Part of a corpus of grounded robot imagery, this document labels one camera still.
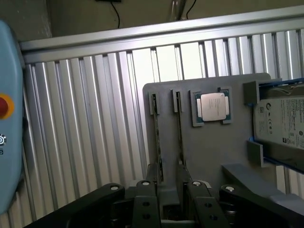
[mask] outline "screw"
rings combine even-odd
[[[193,182],[192,184],[195,185],[195,186],[201,185],[201,183],[199,183],[198,181],[195,181],[195,182]]]
[[[228,191],[234,191],[234,188],[231,187],[231,186],[227,186],[225,189],[228,190]]]

